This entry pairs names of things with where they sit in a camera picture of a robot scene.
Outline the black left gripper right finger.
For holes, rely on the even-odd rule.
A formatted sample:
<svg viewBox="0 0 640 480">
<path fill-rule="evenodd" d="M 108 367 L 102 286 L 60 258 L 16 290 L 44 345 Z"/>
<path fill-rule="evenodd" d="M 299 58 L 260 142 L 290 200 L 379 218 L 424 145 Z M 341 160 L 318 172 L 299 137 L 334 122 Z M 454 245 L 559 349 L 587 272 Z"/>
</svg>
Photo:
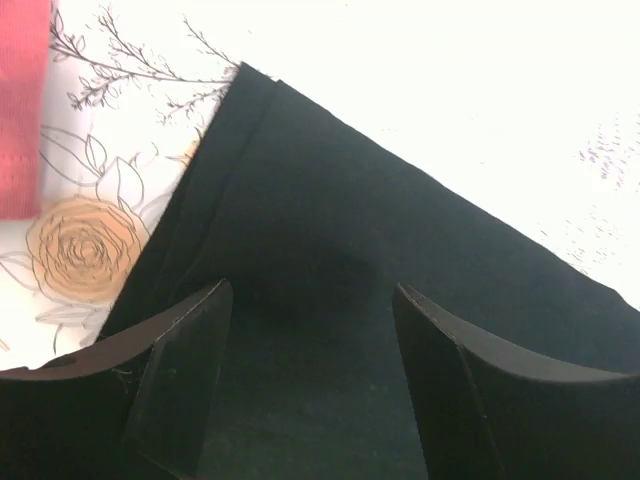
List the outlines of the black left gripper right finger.
<svg viewBox="0 0 640 480">
<path fill-rule="evenodd" d="M 635 479 L 639 378 L 551 358 L 397 286 L 395 329 L 432 479 Z"/>
</svg>

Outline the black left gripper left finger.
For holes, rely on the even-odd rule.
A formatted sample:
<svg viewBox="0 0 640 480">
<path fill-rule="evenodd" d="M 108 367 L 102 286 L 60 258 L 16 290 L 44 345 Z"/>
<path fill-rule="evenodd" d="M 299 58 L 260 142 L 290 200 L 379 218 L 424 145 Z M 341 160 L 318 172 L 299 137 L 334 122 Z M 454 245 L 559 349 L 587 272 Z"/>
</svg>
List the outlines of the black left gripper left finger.
<svg viewBox="0 0 640 480">
<path fill-rule="evenodd" d="M 1 375 L 5 479 L 194 479 L 233 305 L 226 281 L 41 368 Z"/>
</svg>

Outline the black t shirt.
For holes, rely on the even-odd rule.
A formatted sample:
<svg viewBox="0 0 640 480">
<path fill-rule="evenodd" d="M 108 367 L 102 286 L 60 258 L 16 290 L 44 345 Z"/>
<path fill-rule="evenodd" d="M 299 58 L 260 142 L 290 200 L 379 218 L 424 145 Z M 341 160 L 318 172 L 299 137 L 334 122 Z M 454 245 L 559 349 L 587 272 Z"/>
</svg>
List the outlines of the black t shirt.
<svg viewBox="0 0 640 480">
<path fill-rule="evenodd" d="M 204 447 L 209 479 L 432 479 L 395 329 L 397 286 L 486 328 L 534 305 L 530 256 L 457 194 L 414 193 L 403 160 L 242 66 L 116 301 L 112 335 L 207 284 L 234 291 Z"/>
</svg>

